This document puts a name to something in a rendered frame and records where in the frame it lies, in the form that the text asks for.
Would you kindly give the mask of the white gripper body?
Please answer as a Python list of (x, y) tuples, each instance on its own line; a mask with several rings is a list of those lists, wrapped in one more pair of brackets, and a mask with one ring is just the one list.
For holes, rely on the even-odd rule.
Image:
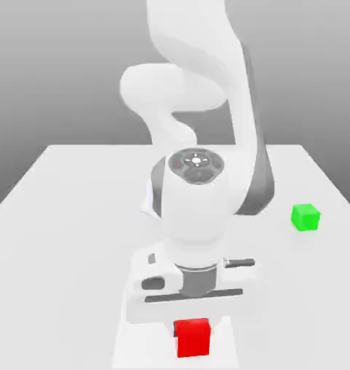
[(248, 315), (260, 304), (261, 287), (258, 285), (225, 285), (201, 298), (186, 298), (180, 293), (124, 291), (126, 320), (130, 323), (173, 322), (183, 319)]

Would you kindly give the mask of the small red cube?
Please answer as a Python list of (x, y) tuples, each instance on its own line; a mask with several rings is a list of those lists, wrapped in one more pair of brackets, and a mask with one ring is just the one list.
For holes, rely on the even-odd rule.
[(207, 318), (174, 321), (179, 358), (208, 356), (210, 354), (211, 328)]

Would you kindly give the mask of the small green cube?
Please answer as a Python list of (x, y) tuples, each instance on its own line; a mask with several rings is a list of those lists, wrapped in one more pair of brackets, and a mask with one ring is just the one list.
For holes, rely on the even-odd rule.
[(316, 231), (320, 212), (312, 204), (298, 204), (292, 207), (291, 223), (298, 231)]

